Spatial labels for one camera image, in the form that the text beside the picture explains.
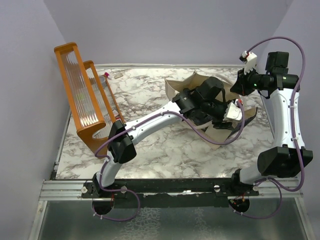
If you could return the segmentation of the beige canvas tote bag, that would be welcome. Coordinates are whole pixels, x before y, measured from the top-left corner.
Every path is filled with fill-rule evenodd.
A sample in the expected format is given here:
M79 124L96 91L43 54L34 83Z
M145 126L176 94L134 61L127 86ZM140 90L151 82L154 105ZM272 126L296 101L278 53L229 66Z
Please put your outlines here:
M211 73L210 76L222 81L225 89L225 98L227 100L236 97L236 94L230 92L230 88L234 84L230 78L219 73ZM165 77L164 83L166 96L171 101L173 97L175 97L178 93L182 92L182 90L186 88L190 90L194 89L195 87L200 86L208 78L208 75L201 75L198 74L196 71L194 71L190 76L183 79L182 81L173 80L169 77ZM255 119L258 112L258 108L249 107L244 97L241 97L241 100L245 109L245 124L248 125L251 121ZM222 143L228 138L230 138L232 135L237 134L241 126L241 123L232 123L229 129L218 129L209 120L207 122L201 120L199 123L196 123L195 120L190 120L190 122L198 131L204 134L206 138L219 143Z

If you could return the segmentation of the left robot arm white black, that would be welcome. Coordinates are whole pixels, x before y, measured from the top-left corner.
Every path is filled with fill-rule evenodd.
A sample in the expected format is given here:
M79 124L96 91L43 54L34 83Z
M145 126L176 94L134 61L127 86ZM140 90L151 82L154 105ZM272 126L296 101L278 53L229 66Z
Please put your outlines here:
M183 89L163 107L140 119L129 123L117 120L112 124L107 141L95 152L96 157L106 160L96 173L94 193L101 198L110 193L122 165L136 157L135 146L149 135L179 122L186 122L195 129L192 122L206 120L223 126L244 122L242 101L227 100L224 83L213 76L199 86Z

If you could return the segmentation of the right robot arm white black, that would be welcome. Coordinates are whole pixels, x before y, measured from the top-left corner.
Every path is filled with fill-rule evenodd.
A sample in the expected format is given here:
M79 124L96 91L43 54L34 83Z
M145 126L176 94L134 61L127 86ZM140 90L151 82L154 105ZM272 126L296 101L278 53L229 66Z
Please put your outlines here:
M288 73L289 53L276 51L267 56L265 74L256 69L257 55L244 51L240 60L245 66L237 73L231 92L248 96L254 91L266 92L264 108L272 135L272 147L259 154L257 164L232 174L229 189L240 196L260 179L296 177L313 159L301 136L297 86L299 77Z

